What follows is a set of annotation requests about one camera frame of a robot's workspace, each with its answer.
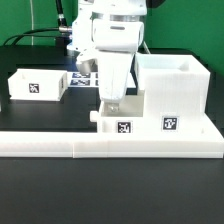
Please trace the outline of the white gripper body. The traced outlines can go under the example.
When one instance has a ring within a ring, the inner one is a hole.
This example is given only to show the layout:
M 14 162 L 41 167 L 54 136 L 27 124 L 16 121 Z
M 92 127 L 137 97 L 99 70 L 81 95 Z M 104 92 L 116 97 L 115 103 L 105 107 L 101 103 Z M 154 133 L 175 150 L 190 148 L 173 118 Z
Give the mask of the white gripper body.
M 76 66 L 81 74 L 86 74 L 96 63 L 100 99 L 108 104 L 119 104 L 126 94 L 133 57 L 133 53 L 88 49 L 78 55 Z

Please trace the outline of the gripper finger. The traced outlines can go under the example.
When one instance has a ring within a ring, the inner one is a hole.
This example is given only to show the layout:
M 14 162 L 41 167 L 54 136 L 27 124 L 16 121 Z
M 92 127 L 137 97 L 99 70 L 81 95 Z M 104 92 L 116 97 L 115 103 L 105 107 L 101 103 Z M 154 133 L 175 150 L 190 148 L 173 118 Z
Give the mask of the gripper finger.
M 118 103 L 109 103 L 108 109 L 112 113 L 117 113 L 119 111 L 119 104 Z

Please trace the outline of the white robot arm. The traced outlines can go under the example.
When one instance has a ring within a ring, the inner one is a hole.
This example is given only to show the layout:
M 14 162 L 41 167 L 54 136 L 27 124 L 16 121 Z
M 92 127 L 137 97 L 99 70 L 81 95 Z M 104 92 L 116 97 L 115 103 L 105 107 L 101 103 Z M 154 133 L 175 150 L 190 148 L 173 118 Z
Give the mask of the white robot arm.
M 78 0 L 68 50 L 76 54 L 81 74 L 99 74 L 100 100 L 107 109 L 119 109 L 127 89 L 133 58 L 144 41 L 149 8 L 166 0 Z

